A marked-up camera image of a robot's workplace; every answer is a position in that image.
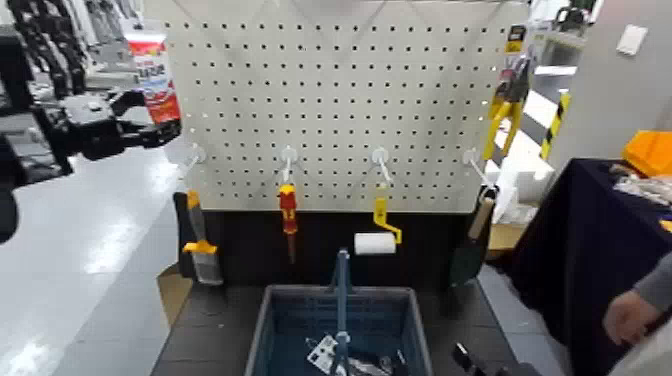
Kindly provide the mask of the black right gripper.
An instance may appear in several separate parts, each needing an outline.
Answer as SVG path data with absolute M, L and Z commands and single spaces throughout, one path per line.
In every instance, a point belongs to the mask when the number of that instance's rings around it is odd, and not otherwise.
M 452 350 L 452 357 L 458 367 L 469 376 L 486 376 L 483 362 L 472 354 L 462 343 L 457 342 Z M 533 376 L 533 365 L 530 363 L 490 364 L 490 376 Z

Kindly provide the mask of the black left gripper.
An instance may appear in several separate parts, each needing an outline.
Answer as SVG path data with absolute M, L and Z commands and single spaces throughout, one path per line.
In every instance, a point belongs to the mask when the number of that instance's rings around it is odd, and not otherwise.
M 60 100 L 58 153 L 99 160 L 128 147 L 158 148 L 181 134 L 180 120 L 158 124 L 121 120 L 130 108 L 145 106 L 144 93 L 138 89 L 110 90 L 107 97 L 85 93 Z

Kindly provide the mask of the person's bare hand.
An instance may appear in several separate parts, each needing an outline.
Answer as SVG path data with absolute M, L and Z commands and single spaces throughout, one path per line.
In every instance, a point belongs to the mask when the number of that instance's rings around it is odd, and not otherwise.
M 629 290 L 611 301 L 603 318 L 603 327 L 616 345 L 634 345 L 646 336 L 647 327 L 661 315 L 658 308 L 636 291 Z

